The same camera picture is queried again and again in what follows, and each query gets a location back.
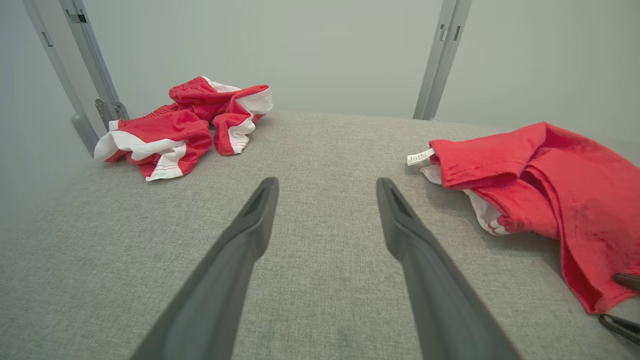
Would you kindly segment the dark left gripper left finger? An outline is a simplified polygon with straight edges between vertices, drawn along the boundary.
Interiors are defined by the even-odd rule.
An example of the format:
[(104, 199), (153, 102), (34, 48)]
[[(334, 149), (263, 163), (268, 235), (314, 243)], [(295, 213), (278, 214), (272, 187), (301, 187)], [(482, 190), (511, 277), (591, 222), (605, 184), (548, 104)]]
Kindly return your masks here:
[(196, 266), (131, 355), (133, 360), (229, 360), (254, 265), (274, 225), (279, 180), (267, 177)]

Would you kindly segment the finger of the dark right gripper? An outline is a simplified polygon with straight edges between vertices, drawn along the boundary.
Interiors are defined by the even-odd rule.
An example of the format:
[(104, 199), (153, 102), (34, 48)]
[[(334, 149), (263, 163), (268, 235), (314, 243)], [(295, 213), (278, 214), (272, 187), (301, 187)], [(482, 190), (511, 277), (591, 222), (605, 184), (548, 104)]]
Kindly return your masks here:
[(640, 276), (628, 273), (616, 273), (612, 276), (612, 280), (624, 287), (624, 289), (639, 293), (640, 292)]
[(639, 323), (610, 314), (600, 314), (599, 323), (611, 333), (628, 340), (636, 346), (640, 345)]

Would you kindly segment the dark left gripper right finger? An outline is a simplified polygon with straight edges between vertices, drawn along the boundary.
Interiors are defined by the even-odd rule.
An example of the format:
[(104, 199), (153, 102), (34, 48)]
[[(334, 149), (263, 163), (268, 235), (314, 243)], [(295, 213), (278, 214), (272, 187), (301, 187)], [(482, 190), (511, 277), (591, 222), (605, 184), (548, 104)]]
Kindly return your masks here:
[(519, 360), (480, 297), (390, 178), (375, 193), (388, 251), (400, 263), (425, 360)]

